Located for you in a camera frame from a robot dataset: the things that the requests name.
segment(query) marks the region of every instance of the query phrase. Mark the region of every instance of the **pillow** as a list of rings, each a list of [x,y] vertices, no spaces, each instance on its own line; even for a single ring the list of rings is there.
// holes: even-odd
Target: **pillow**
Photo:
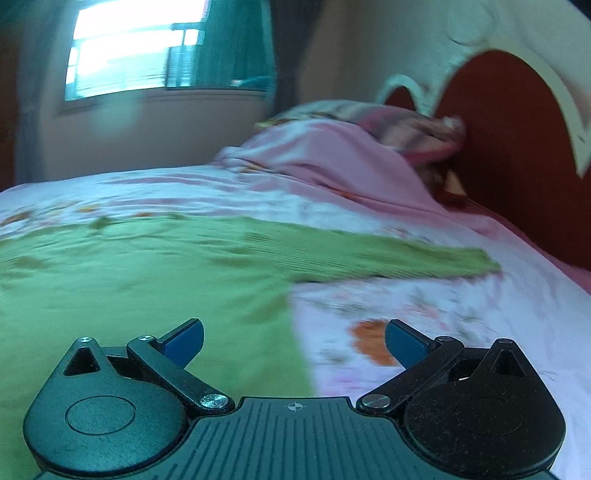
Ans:
[[[352,100],[321,100],[298,105],[256,125],[256,130],[298,120],[329,118],[358,125],[413,166],[445,160],[463,145],[459,118],[429,118],[412,110]]]

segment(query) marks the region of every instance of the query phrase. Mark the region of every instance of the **metal screw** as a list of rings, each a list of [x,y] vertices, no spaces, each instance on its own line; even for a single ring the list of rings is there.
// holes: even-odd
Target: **metal screw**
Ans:
[[[199,400],[199,403],[205,408],[217,410],[219,408],[224,408],[229,401],[230,399],[221,393],[210,393],[209,395],[202,397],[201,400]]]
[[[364,396],[361,403],[367,408],[386,408],[390,405],[390,399],[386,395],[372,393]]]

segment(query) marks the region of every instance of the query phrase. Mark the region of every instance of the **bedspread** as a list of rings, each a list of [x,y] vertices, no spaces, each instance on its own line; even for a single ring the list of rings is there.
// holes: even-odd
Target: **bedspread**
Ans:
[[[266,132],[271,135],[281,132],[280,128]],[[347,141],[354,143],[355,155],[363,159],[366,172],[357,169],[350,173],[358,177],[374,174],[376,168],[367,161],[370,156],[379,158],[379,154],[368,150],[373,147],[365,145],[363,139],[351,138]],[[255,140],[262,143],[260,137]],[[277,146],[273,141],[285,143],[284,138],[267,137],[269,147]],[[293,328],[316,392],[348,395],[355,401],[360,393],[400,372],[402,367],[383,346],[383,331],[390,318],[400,318],[431,337],[455,336],[466,346],[489,346],[495,338],[513,338],[540,373],[566,419],[567,437],[554,473],[562,480],[591,478],[591,421],[585,415],[591,411],[586,354],[591,339],[591,297],[527,244],[500,230],[494,220],[449,216],[439,205],[428,205],[428,193],[424,197],[423,187],[402,175],[403,167],[388,170],[388,181],[380,183],[393,194],[386,196],[384,188],[376,188],[369,192],[366,202],[359,191],[363,182],[352,181],[344,173],[343,166],[348,165],[342,163],[346,149],[339,148],[339,140],[331,139],[330,150],[309,136],[304,143],[307,145],[301,138],[291,143],[302,150],[300,158],[307,158],[311,165],[301,171],[318,175],[318,163],[310,159],[322,152],[322,158],[331,157],[335,168],[340,169],[341,180],[327,184],[326,178],[332,174],[328,162],[323,165],[328,176],[321,179],[319,175],[320,181],[277,171],[276,165],[264,166],[264,149],[256,160],[263,167],[245,170],[239,160],[249,153],[247,144],[243,150],[221,152],[209,166],[113,173],[15,187],[0,194],[0,238],[101,216],[173,212],[247,215],[436,245],[484,248],[501,263],[502,273],[478,279],[374,278],[323,286],[297,285],[292,295]],[[279,158],[279,150],[273,155]],[[410,197],[395,197],[403,192]]]

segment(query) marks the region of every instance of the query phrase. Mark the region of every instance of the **green towel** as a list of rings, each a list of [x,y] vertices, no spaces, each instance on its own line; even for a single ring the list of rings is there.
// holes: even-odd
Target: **green towel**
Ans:
[[[118,346],[198,317],[206,340],[192,374],[235,400],[307,396],[290,322],[294,282],[499,268],[478,249],[250,218],[105,219],[0,242],[0,478],[37,473],[22,420],[77,337]]]

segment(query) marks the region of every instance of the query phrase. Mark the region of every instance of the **dark curtain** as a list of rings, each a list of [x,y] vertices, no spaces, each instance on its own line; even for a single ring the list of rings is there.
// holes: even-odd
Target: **dark curtain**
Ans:
[[[272,111],[298,104],[297,73],[324,0],[268,0],[271,11],[277,79]]]
[[[196,49],[195,87],[228,88],[232,80],[271,74],[262,17],[261,0],[211,0]]]
[[[24,35],[17,70],[20,117],[15,144],[16,183],[43,179],[39,110],[53,40],[68,0],[37,0],[24,11]]]

